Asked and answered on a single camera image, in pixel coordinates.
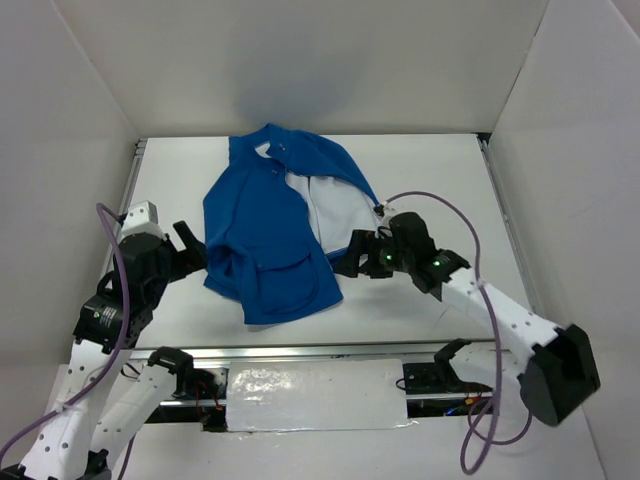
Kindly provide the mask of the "blue zip jacket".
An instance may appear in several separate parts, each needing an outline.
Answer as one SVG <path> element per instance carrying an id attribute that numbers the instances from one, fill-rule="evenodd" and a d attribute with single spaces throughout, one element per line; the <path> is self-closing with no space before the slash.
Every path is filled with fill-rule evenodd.
<path id="1" fill-rule="evenodd" d="M 356 229 L 373 230 L 378 200 L 340 144 L 268 124 L 228 140 L 227 168 L 203 200 L 204 284 L 240 303 L 250 326 L 338 305 L 333 268 Z"/>

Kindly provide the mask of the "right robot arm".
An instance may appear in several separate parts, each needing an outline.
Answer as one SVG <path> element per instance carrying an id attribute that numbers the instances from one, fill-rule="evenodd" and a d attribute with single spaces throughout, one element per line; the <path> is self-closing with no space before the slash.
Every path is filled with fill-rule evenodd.
<path id="1" fill-rule="evenodd" d="M 395 215 L 375 231 L 355 230 L 335 273 L 372 279 L 406 273 L 424 294 L 453 307 L 488 330 L 517 359 L 515 378 L 527 410 L 555 427 L 601 386 L 587 333 L 544 319 L 482 280 L 452 250 L 437 248 L 415 212 Z"/>

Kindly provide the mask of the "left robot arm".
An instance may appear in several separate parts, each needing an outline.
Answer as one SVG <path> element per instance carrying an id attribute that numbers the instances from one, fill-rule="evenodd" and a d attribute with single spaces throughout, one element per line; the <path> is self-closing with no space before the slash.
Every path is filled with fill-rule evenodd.
<path id="1" fill-rule="evenodd" d="M 120 458 L 160 403 L 182 399 L 196 386 L 194 360 L 183 350 L 160 347 L 113 405 L 107 403 L 120 370 L 151 322 L 166 287 L 203 269 L 205 246 L 183 221 L 174 230 L 184 247 L 164 233 L 126 235 L 114 252 L 114 269 L 81 308 L 69 366 L 52 410 L 25 433 L 36 431 L 24 458 L 2 468 L 4 479 L 110 479 Z"/>

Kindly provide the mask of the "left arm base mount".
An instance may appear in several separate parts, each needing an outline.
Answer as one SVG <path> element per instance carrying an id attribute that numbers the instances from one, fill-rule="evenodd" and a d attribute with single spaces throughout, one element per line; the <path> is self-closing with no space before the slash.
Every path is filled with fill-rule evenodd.
<path id="1" fill-rule="evenodd" d="M 176 377 L 174 391 L 156 407 L 148 424 L 187 423 L 205 432 L 227 431 L 227 368 L 196 368 L 191 355 L 169 347 L 154 352 L 148 365 L 166 367 Z"/>

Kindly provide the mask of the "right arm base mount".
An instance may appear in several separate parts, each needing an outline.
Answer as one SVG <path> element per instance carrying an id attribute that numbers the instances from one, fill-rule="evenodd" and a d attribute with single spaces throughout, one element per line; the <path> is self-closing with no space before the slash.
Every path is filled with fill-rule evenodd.
<path id="1" fill-rule="evenodd" d="M 409 419 L 463 416 L 492 398 L 491 387 L 462 380 L 454 371 L 452 361 L 471 344 L 470 340 L 456 339 L 430 361 L 402 365 L 403 373 L 395 386 L 405 393 Z"/>

